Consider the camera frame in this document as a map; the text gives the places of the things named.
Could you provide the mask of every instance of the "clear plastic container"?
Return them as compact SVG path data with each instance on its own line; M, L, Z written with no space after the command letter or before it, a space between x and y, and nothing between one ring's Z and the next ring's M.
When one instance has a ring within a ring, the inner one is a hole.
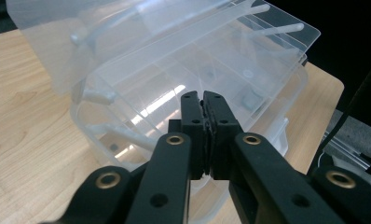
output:
M7 0L97 160L133 170L150 159L188 91L223 95L243 130L285 154L285 112L307 81L319 31L253 0ZM202 192L207 199L197 201ZM190 222L211 218L227 183L191 186Z

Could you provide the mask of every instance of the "black object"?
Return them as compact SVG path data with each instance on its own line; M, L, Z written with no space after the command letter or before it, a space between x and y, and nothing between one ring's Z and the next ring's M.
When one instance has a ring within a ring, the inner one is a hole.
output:
M133 172L92 173L52 223L187 223L189 185L203 173L229 180L242 223L371 223L371 186L338 167L298 173L267 139L244 133L223 96L182 96L151 160Z

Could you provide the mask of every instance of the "floor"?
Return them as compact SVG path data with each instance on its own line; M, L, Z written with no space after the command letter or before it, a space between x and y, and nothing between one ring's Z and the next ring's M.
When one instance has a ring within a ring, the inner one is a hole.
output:
M16 29L16 26L14 25L11 18L7 14L5 1L0 0L0 33L11 31L14 29ZM347 83L344 82L344 84L345 89L347 89L348 88ZM340 115L342 114L341 111L343 111L343 108L345 107L343 106L343 102L348 102L352 95L346 95L346 97L347 99L341 99L340 106L335 111L334 116L332 117L330 124L327 128L328 132L330 132L332 128L336 125ZM362 166L363 160L357 161L359 160L357 159L358 157L357 155L363 153L371 158L371 122L370 121L368 122L369 123L366 124L354 117L349 117L345 124L343 125L343 127L341 128L341 130L335 136L333 141L331 141L331 143L325 148L326 153L335 155L336 157L339 157L345 161L352 162L355 165ZM318 159L320 158L320 155L321 153L317 154L315 158L316 161L319 161Z

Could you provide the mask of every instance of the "wooden table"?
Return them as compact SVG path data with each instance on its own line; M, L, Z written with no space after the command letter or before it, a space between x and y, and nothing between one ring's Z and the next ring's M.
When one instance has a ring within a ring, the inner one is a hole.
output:
M309 83L288 112L285 158L305 173L343 91L308 63ZM19 31L0 35L0 223L62 215L75 190L100 165ZM229 199L212 223L240 223Z

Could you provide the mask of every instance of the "light wood surface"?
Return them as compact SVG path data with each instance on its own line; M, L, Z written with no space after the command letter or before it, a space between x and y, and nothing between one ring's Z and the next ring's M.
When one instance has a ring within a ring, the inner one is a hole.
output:
M285 158L305 173L343 91L308 63L309 83L288 112ZM0 223L60 217L100 165L69 116L70 98L50 88L45 69L19 31L0 35ZM240 223L229 199L212 223Z

